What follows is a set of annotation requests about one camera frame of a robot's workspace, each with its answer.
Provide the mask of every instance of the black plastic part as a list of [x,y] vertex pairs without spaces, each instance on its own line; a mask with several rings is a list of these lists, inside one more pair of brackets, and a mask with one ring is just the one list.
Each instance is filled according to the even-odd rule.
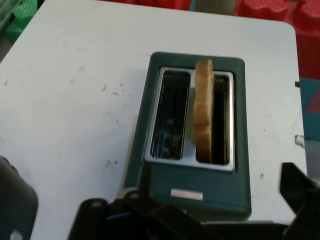
[[88,199],[81,203],[68,240],[95,240],[99,227],[108,214],[108,203],[101,198]]
[[[71,239],[95,240],[317,240],[320,239],[320,188],[293,163],[282,165],[280,191],[297,216],[278,223],[201,224],[173,205],[149,197],[151,168],[145,164],[137,191],[108,205],[90,199],[80,206]],[[99,201],[103,204],[93,208]]]
[[292,162],[286,162],[280,193],[297,214],[284,239],[320,239],[320,188]]
[[217,223],[207,224],[206,227],[228,240],[281,240],[288,226],[276,223]]
[[292,162],[284,162],[281,169],[280,193],[297,214],[317,185]]
[[23,240],[30,239],[37,210],[35,191],[0,156],[0,239],[9,240],[13,231],[19,232]]

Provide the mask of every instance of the table surface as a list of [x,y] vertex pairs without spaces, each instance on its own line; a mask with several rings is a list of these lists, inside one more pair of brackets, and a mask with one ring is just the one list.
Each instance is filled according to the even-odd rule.
[[79,204],[121,188],[150,55],[245,62],[252,214],[289,223],[282,162],[306,172],[296,38],[286,23],[47,0],[0,64],[0,154],[37,192],[31,239],[66,239]]

